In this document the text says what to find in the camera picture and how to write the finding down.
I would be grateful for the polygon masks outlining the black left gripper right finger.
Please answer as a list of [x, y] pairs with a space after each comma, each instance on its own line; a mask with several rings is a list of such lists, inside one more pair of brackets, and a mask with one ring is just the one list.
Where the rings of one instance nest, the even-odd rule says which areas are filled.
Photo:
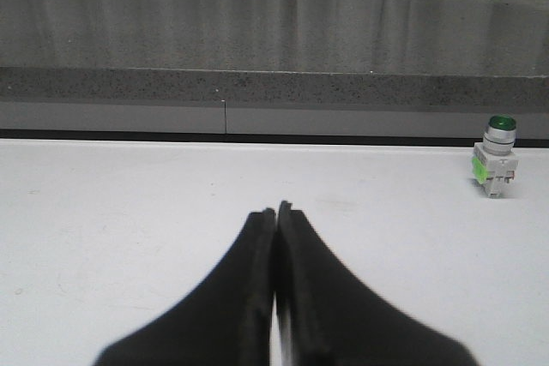
[[472, 365], [461, 343], [402, 313], [364, 285], [281, 203], [275, 289], [285, 365]]

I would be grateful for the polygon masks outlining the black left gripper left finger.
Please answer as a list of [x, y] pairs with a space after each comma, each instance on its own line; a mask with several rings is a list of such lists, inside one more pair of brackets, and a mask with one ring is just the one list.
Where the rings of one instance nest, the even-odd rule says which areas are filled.
[[275, 212], [250, 213], [210, 274], [162, 316], [99, 355], [98, 365], [268, 365]]

